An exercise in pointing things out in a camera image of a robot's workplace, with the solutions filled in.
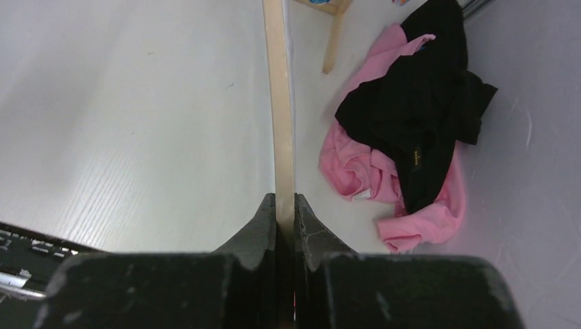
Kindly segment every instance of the white wall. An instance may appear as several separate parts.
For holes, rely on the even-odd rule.
[[[499,88],[463,164],[467,220],[422,252],[505,275],[529,328],[581,327],[581,2],[495,1],[467,24],[470,69]]]
[[[260,1],[4,1],[0,221],[209,250],[274,189]]]

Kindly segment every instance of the clothing tag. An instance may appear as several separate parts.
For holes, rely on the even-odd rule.
[[[359,194],[355,194],[351,200],[353,202],[359,202],[362,200],[369,199],[370,197],[371,197],[371,189],[368,188],[367,190],[365,190]]]
[[[422,162],[423,154],[421,153],[421,146],[418,145],[414,149],[414,167],[412,171],[420,170],[421,169],[421,162]]]

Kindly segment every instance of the white floor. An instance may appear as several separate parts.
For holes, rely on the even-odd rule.
[[[0,221],[211,250],[274,190],[259,1],[4,1]]]
[[[303,193],[327,227],[358,252],[387,253],[374,220],[391,215],[389,205],[357,204],[341,199],[318,169],[319,152],[341,102],[338,94],[362,64],[369,47],[387,25],[402,22],[424,0],[400,6],[391,1],[354,1],[345,18],[337,62],[321,73],[331,16],[291,1],[290,34],[294,42],[297,192]]]

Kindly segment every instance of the black clothing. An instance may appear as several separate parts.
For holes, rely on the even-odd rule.
[[[480,117],[497,89],[466,71],[456,0],[429,0],[401,26],[408,40],[424,34],[436,39],[351,91],[335,117],[350,138],[395,162],[406,210],[413,213],[440,193],[455,142],[476,144]]]

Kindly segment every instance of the wooden furniture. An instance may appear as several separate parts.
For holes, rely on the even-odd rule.
[[[333,25],[331,26],[331,34],[329,35],[329,41],[327,43],[327,51],[325,52],[325,60],[323,61],[323,73],[329,74],[335,66],[335,60],[337,58],[337,49],[339,46],[339,36],[341,34],[341,26],[343,25],[343,19],[345,17],[346,11],[349,9],[353,0],[332,0],[329,3],[322,5],[317,5],[311,3],[309,0],[296,0],[300,3],[304,3],[311,8],[320,10],[327,14],[333,16]]]
[[[276,221],[288,246],[293,246],[295,222],[295,153],[293,117],[282,0],[262,0],[271,87],[274,140]]]

